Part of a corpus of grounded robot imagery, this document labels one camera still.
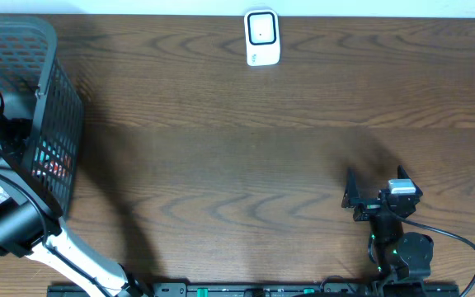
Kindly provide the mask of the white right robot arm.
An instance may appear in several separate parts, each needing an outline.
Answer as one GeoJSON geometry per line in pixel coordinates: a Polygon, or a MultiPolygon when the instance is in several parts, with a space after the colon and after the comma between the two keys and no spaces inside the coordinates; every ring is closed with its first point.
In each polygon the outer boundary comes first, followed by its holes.
{"type": "Polygon", "coordinates": [[[379,270],[368,292],[377,296],[425,296],[422,281],[430,276],[433,240],[416,232],[406,233],[403,220],[416,211],[421,189],[397,168],[397,178],[379,190],[374,198],[364,198],[356,184],[353,170],[347,171],[346,188],[341,202],[354,211],[355,222],[370,225],[368,254],[379,270]]]}

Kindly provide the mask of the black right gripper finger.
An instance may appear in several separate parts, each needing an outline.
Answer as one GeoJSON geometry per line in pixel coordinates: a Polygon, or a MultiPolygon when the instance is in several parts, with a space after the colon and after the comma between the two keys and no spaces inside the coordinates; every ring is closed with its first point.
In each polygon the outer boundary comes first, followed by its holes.
{"type": "Polygon", "coordinates": [[[397,166],[397,178],[398,179],[409,179],[410,178],[402,165],[397,166]]]}
{"type": "Polygon", "coordinates": [[[346,176],[346,188],[342,198],[342,208],[355,208],[360,203],[360,193],[356,185],[354,172],[349,168],[346,176]]]}

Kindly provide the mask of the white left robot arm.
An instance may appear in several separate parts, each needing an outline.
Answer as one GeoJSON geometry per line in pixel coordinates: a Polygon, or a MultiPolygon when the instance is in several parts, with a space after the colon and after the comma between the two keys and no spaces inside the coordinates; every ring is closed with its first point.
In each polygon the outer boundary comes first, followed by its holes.
{"type": "Polygon", "coordinates": [[[152,296],[152,288],[78,237],[48,187],[21,167],[31,125],[6,117],[0,93],[0,256],[44,263],[90,296],[152,296]]]}

